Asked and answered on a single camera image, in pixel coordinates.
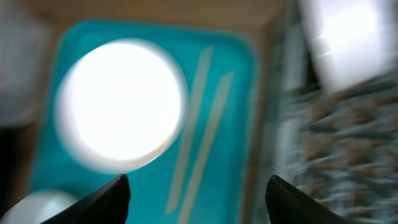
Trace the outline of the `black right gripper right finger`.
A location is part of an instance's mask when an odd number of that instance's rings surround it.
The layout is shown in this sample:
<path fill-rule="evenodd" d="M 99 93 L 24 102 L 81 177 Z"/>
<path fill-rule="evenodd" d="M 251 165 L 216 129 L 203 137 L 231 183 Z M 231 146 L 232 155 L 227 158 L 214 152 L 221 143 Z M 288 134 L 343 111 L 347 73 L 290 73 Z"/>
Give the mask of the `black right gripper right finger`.
<path fill-rule="evenodd" d="M 268 180 L 265 202 L 271 224 L 346 223 L 278 175 L 272 175 Z"/>

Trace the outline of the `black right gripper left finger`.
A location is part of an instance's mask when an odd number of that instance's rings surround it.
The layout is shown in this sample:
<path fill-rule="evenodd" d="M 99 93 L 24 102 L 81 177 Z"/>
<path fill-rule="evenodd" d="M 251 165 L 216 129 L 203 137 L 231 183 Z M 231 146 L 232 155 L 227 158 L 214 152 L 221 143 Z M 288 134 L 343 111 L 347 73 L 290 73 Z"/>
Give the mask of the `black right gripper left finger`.
<path fill-rule="evenodd" d="M 130 199 L 128 177 L 119 174 L 42 224 L 125 224 Z"/>

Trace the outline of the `grey bowl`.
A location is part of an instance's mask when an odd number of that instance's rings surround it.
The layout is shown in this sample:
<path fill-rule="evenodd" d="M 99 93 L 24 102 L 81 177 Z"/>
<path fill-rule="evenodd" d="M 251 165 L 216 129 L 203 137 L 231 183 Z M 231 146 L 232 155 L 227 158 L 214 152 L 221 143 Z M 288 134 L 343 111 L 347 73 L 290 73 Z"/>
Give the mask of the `grey bowl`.
<path fill-rule="evenodd" d="M 29 194 L 10 208 L 1 224 L 38 224 L 76 203 L 78 199 L 61 190 L 43 190 Z"/>

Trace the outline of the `pink white bowl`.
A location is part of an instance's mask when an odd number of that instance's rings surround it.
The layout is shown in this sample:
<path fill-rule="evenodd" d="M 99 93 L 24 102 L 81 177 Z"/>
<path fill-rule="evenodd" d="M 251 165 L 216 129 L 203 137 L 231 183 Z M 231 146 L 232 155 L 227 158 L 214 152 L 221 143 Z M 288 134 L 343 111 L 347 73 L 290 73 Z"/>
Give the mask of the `pink white bowl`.
<path fill-rule="evenodd" d="M 300 0 L 322 87 L 345 90 L 397 68 L 397 1 Z"/>

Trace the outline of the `grey dishwasher rack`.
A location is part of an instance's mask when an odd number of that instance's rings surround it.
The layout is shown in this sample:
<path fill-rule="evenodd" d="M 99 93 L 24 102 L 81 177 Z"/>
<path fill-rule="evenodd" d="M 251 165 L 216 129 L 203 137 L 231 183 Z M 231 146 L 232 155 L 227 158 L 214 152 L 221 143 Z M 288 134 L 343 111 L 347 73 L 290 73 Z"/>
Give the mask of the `grey dishwasher rack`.
<path fill-rule="evenodd" d="M 397 72 L 329 95 L 315 73 L 300 14 L 274 47 L 253 223 L 278 175 L 349 223 L 397 222 Z"/>

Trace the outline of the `teal serving tray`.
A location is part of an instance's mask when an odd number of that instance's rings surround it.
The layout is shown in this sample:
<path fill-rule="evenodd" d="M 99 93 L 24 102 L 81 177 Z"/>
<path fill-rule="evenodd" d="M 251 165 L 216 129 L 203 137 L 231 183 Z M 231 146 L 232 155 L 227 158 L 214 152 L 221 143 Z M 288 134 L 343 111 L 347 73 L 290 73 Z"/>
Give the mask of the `teal serving tray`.
<path fill-rule="evenodd" d="M 128 173 L 131 201 L 127 222 L 178 222 L 216 89 L 223 75 L 234 72 L 188 223 L 237 223 L 249 149 L 256 65 L 250 49 L 241 39 L 220 32 L 98 20 L 72 26 L 59 44 L 29 191 L 62 189 L 76 197 L 84 197 L 110 180 L 109 174 L 87 169 L 67 154 L 55 129 L 54 101 L 65 73 L 77 60 L 117 39 L 143 39 L 161 46 L 177 61 L 188 85 L 193 83 L 200 53 L 211 45 L 214 47 L 183 181 L 181 204 L 165 214 L 180 147 L 180 141 L 175 141 L 159 158 Z"/>

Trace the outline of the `right wooden chopstick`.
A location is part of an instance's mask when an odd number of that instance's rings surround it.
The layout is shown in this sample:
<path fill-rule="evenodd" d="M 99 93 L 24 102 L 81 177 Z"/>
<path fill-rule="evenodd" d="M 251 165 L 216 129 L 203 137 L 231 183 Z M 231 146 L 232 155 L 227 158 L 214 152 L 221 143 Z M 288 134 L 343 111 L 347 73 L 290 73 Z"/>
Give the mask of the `right wooden chopstick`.
<path fill-rule="evenodd" d="M 200 148 L 197 152 L 193 171 L 182 202 L 182 209 L 177 222 L 178 224 L 187 224 L 189 222 L 197 193 L 203 179 L 203 174 L 208 162 L 213 141 L 215 140 L 216 132 L 220 125 L 221 116 L 228 100 L 233 78 L 234 72 L 229 72 L 223 75 L 216 89 Z"/>

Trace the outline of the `wooden chopstick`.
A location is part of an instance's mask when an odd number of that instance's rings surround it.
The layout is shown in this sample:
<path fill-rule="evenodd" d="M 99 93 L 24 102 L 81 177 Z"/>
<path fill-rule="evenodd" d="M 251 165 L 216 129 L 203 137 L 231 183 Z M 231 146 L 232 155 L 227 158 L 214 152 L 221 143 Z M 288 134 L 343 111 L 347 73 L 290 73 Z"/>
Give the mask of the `wooden chopstick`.
<path fill-rule="evenodd" d="M 211 45 L 205 48 L 199 56 L 197 69 L 193 79 L 192 91 L 188 105 L 187 118 L 181 135 L 178 157 L 174 169 L 174 176 L 169 191 L 169 199 L 165 209 L 165 214 L 173 212 L 180 201 L 183 181 L 190 158 L 193 137 L 200 113 L 201 102 L 205 91 L 208 72 L 211 65 L 214 47 Z"/>
<path fill-rule="evenodd" d="M 182 202 L 182 209 L 177 222 L 178 224 L 187 224 L 189 222 L 197 193 L 203 179 L 203 174 L 208 162 L 213 141 L 215 140 L 216 132 L 220 125 L 221 116 L 228 100 L 233 78 L 234 72 L 229 72 L 223 75 L 216 89 L 200 148 L 197 152 L 193 171 Z"/>

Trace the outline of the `large white plate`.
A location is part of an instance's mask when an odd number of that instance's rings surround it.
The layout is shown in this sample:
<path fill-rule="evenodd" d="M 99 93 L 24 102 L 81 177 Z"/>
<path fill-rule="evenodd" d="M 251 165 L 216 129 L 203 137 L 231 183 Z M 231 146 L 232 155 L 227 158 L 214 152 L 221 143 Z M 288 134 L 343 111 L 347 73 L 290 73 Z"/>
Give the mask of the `large white plate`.
<path fill-rule="evenodd" d="M 65 73 L 54 101 L 57 134 L 83 167 L 137 170 L 175 142 L 187 96 L 182 70 L 164 48 L 143 39 L 112 40 Z"/>

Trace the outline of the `black plastic tray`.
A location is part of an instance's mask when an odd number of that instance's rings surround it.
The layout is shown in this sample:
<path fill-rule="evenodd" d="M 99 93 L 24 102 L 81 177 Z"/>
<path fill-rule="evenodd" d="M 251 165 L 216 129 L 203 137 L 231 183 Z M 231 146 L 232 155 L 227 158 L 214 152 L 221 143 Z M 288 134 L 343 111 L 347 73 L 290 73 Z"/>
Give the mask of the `black plastic tray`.
<path fill-rule="evenodd" d="M 1 128 L 1 215 L 24 195 L 35 125 Z"/>

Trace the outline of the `left wooden chopstick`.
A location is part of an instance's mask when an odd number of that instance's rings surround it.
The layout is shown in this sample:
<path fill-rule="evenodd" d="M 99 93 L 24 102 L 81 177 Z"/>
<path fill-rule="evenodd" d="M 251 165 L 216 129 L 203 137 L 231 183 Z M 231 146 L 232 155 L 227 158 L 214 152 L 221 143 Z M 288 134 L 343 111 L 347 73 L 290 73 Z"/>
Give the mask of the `left wooden chopstick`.
<path fill-rule="evenodd" d="M 188 105 L 187 118 L 181 135 L 178 157 L 174 169 L 174 176 L 169 191 L 169 199 L 165 209 L 165 214 L 173 212 L 180 201 L 183 181 L 190 158 L 193 137 L 200 113 L 201 102 L 205 91 L 208 72 L 211 65 L 214 47 L 211 45 L 205 48 L 199 56 L 197 69 L 193 79 L 192 91 Z"/>

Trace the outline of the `clear plastic storage bin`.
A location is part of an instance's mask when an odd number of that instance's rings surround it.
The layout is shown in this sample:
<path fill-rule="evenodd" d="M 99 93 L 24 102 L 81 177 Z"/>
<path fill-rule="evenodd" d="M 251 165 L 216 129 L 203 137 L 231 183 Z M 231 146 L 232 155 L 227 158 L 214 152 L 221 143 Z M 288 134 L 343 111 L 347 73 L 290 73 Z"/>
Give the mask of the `clear plastic storage bin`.
<path fill-rule="evenodd" d="M 1 126 L 33 122 L 39 110 L 40 72 L 50 39 L 42 21 L 1 11 Z"/>

